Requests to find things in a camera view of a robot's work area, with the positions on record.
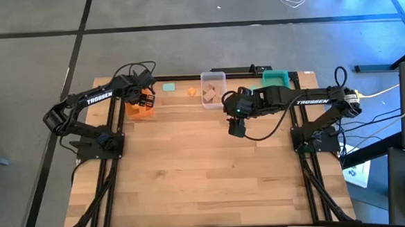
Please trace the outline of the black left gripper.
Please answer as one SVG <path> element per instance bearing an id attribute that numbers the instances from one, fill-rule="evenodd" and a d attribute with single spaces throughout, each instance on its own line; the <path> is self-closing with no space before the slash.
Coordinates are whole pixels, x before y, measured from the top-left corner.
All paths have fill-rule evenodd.
<path id="1" fill-rule="evenodd" d="M 149 70 L 144 70 L 142 73 L 137 74 L 133 72 L 133 75 L 128 75 L 127 79 L 131 83 L 131 86 L 128 88 L 128 96 L 134 97 L 139 96 L 138 106 L 153 108 L 155 103 L 155 95 L 153 86 L 156 84 L 152 72 Z M 142 94 L 142 90 L 150 90 L 152 94 Z"/>

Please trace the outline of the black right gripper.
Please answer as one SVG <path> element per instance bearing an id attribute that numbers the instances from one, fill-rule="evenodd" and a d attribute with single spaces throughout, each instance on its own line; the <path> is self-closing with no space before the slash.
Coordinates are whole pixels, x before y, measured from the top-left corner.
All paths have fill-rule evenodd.
<path id="1" fill-rule="evenodd" d="M 245 137 L 245 113 L 241 111 L 241 101 L 242 94 L 229 90 L 224 93 L 221 98 L 221 103 L 223 105 L 223 112 L 231 117 L 237 117 L 242 119 L 229 118 L 227 121 L 229 123 L 228 133 L 231 136 L 244 138 Z"/>

